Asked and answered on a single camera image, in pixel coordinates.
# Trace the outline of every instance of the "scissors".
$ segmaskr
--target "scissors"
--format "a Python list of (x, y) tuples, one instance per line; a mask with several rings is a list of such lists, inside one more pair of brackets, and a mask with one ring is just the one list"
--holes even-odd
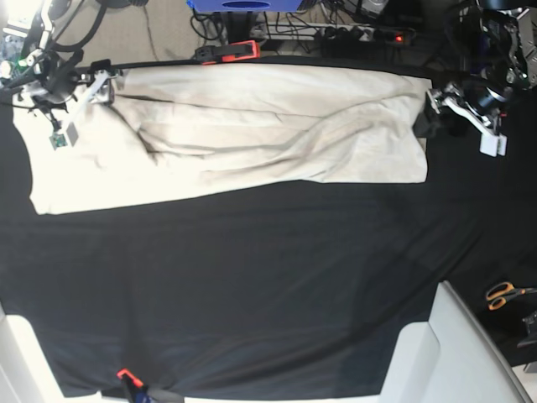
[(491, 288), (485, 295), (485, 298), (488, 301), (488, 309), (490, 311), (496, 311), (518, 296), (533, 294), (535, 292), (537, 292), (537, 288), (516, 288), (513, 283), (504, 281)]

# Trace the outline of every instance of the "blue container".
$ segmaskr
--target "blue container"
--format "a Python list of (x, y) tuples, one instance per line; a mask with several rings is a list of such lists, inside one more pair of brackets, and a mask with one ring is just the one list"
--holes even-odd
[(297, 11), (303, 0), (189, 0), (187, 4), (200, 13), (215, 11)]

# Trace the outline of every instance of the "black table surface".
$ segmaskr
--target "black table surface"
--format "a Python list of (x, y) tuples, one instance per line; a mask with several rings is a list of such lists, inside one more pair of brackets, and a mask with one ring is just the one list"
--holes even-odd
[(479, 136), (433, 139), (427, 182), (289, 182), (62, 216), (29, 201), (29, 157), (0, 108), (0, 300), (30, 320), (66, 395), (152, 385), (208, 398), (379, 393), (401, 328), (450, 280), (508, 361), (537, 296), (488, 312), (500, 280), (537, 285), (535, 100)]

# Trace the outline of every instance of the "red clamp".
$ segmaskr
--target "red clamp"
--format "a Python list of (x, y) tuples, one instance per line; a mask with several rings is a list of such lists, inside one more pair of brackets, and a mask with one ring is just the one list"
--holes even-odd
[(143, 382), (140, 379), (136, 378), (133, 373), (126, 368), (123, 368), (116, 375), (121, 380), (124, 380), (123, 376), (126, 375), (133, 382), (134, 386), (140, 389), (143, 388)]
[(196, 50), (194, 58), (202, 65), (215, 65), (216, 63), (231, 63), (233, 61), (258, 59), (261, 49), (255, 40), (246, 40), (225, 46), (203, 46)]

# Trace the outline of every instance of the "beige cloth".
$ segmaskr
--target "beige cloth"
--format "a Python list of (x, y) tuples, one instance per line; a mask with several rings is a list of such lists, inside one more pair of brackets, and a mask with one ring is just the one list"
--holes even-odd
[(136, 69), (90, 105), (72, 149), (25, 111), (38, 213), (166, 202), (279, 181), (422, 182), (427, 80), (298, 65)]

